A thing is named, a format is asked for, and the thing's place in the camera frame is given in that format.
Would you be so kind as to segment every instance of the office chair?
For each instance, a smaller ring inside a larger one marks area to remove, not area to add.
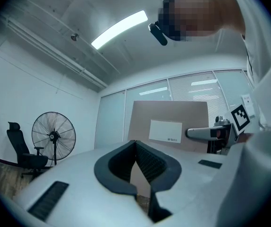
[[[23,175],[32,175],[34,179],[41,174],[40,170],[48,161],[46,156],[39,155],[39,150],[43,149],[43,147],[35,147],[37,155],[30,154],[18,123],[9,122],[9,130],[7,130],[7,134],[17,153],[18,166],[24,169],[31,169],[30,172],[22,173],[21,178],[23,178]]]

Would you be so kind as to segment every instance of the white wall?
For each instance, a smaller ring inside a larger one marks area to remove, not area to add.
[[[233,54],[207,54],[189,58],[187,60],[173,61],[157,67],[142,70],[128,76],[122,76],[111,83],[99,96],[106,96],[126,88],[139,84],[177,76],[185,73],[198,72],[202,70],[218,70],[246,68],[246,55]]]
[[[100,97],[88,87],[84,78],[20,37],[0,32],[0,159],[17,162],[6,133],[8,122],[20,124],[30,153],[36,153],[32,126],[48,111],[65,115],[75,128],[76,144],[69,156],[94,149]]]

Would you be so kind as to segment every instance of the wooden floor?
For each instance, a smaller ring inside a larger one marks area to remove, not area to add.
[[[0,163],[0,193],[10,199],[13,199],[23,188],[25,188],[32,180],[32,176],[24,175],[21,178],[22,172],[27,172],[20,167],[10,166]],[[150,199],[137,195],[136,201],[144,212],[148,212]]]

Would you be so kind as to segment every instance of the window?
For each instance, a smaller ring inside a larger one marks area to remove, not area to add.
[[[174,101],[204,101],[208,105],[209,127],[228,111],[221,88],[212,72],[169,79]]]
[[[259,131],[259,109],[252,94],[252,88],[247,80],[247,77],[242,71],[218,71],[215,75],[223,90],[229,110],[234,106],[243,103],[242,95],[249,94],[253,103],[255,116],[250,117],[251,125],[246,129],[246,132],[254,133]]]
[[[167,81],[161,81],[127,90],[125,106],[124,140],[128,139],[134,101],[170,101],[171,95]]]
[[[96,128],[95,147],[123,141],[125,92],[101,98]]]

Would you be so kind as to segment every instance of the ceiling sensor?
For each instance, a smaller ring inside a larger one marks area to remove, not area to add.
[[[70,38],[73,40],[73,41],[77,41],[78,38],[79,38],[79,35],[77,33],[73,33]]]

